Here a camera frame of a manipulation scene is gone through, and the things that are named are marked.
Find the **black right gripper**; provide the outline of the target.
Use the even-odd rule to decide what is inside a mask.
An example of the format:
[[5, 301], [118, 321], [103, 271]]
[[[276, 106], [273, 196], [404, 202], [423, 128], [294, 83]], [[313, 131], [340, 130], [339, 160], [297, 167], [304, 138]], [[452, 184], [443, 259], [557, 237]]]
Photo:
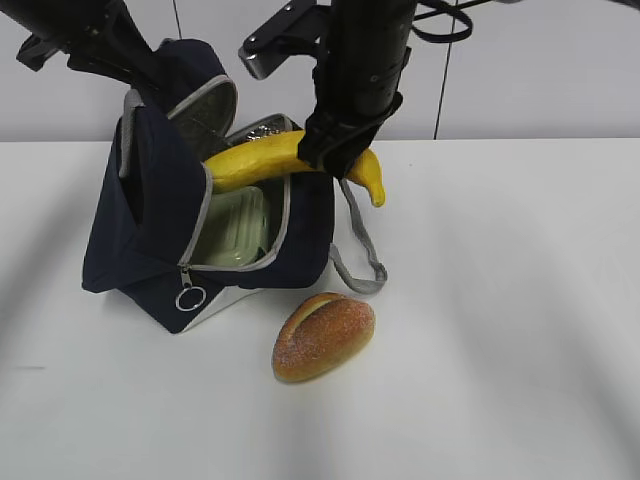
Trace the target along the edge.
[[298, 157], [343, 179], [403, 102], [397, 92], [410, 23], [332, 19], [314, 70], [316, 105]]

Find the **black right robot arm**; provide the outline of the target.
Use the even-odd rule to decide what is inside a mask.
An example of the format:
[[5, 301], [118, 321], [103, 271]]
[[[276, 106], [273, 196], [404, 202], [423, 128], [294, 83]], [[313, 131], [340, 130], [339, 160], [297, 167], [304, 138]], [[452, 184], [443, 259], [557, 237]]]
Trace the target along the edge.
[[333, 1], [313, 71], [316, 106], [298, 157], [342, 179], [401, 106], [415, 1]]

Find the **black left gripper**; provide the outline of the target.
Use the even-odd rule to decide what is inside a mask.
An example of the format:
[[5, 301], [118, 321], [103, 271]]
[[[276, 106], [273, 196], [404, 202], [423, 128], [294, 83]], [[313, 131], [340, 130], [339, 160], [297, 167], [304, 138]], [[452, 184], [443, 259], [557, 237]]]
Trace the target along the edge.
[[16, 59], [31, 70], [63, 52], [71, 70], [164, 90], [162, 67], [122, 1], [7, 0], [1, 12], [30, 32]]

